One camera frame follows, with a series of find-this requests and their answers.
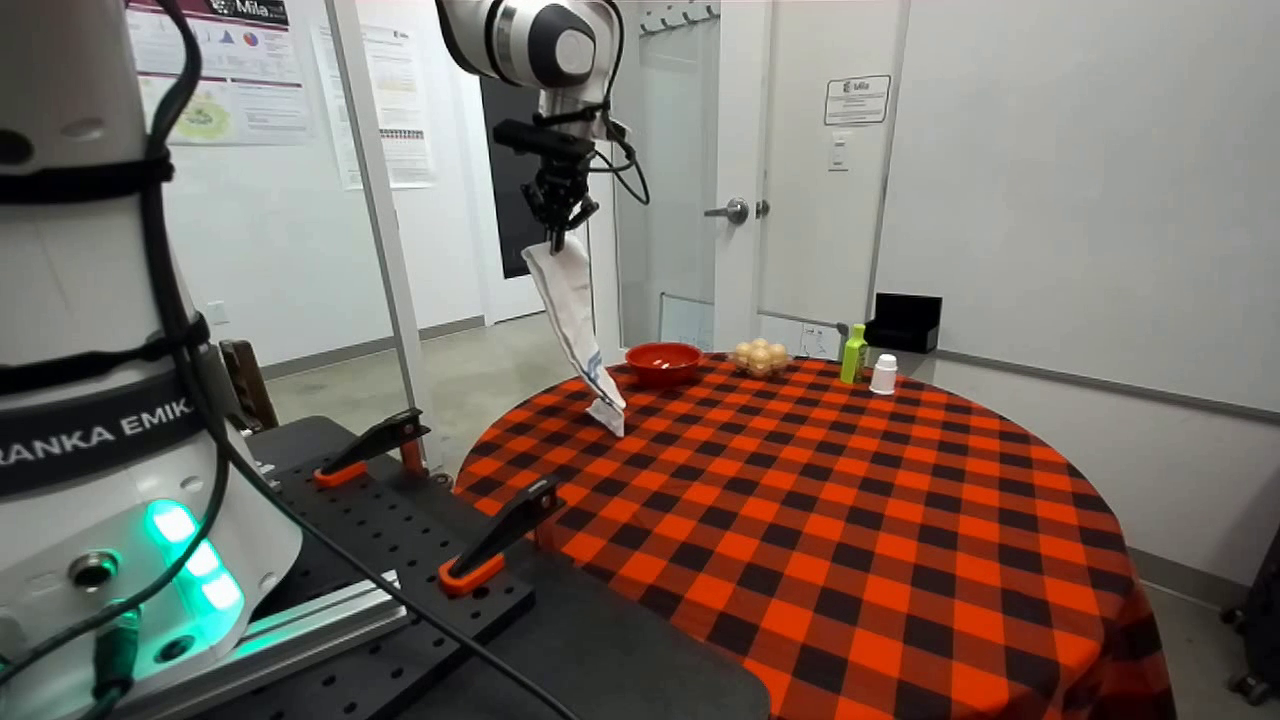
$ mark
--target round table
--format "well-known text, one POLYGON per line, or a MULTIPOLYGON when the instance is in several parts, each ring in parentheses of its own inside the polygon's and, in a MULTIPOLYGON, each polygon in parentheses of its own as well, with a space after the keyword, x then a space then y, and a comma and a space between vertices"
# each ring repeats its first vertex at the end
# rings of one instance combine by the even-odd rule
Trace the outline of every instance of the round table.
POLYGON ((626 438, 566 378, 482 436, 456 492, 498 513, 559 479, 546 544, 738 654, 775 717, 1172 717, 1121 525, 1031 431, 825 360, 616 378, 626 438))

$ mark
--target white door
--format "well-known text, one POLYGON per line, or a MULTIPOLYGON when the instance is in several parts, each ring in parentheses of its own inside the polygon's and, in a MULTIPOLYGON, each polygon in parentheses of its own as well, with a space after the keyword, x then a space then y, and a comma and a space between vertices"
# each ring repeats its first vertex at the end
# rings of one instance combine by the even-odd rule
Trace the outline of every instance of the white door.
POLYGON ((760 332, 772 0, 643 0, 627 53, 651 205, 616 205, 621 335, 733 348, 760 332))

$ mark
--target small bottle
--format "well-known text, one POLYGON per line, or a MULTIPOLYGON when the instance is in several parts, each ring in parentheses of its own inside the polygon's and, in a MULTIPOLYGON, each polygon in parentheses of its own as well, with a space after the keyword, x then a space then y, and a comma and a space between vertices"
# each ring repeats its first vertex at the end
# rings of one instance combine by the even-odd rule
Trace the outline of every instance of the small bottle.
POLYGON ((855 383, 855 370, 865 368, 865 348, 868 348, 865 326, 852 323, 841 348, 841 383, 855 383))
POLYGON ((896 356, 894 356, 894 350, 886 350, 886 356, 878 360, 873 391, 878 391, 878 396, 894 396, 894 391, 896 391, 896 356))

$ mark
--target plaid tablecloth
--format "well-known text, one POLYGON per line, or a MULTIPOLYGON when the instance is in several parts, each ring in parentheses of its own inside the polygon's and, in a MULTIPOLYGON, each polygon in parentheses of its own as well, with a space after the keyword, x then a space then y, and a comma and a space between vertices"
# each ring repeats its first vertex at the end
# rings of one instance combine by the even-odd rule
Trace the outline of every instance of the plaid tablecloth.
POLYGON ((566 378, 502 414, 461 497, 559 479, 546 544, 733 651, 775 717, 1177 717, 1118 515, 1014 420, 820 360, 627 391, 626 438, 585 407, 566 378))

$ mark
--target bowl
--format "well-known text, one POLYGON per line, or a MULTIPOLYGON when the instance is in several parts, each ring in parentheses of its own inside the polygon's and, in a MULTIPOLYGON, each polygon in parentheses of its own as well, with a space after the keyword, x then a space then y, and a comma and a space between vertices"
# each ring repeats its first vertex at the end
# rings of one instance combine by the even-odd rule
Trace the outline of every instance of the bowl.
POLYGON ((638 343, 627 368, 640 386, 684 386, 706 370, 706 350, 691 343, 638 343))

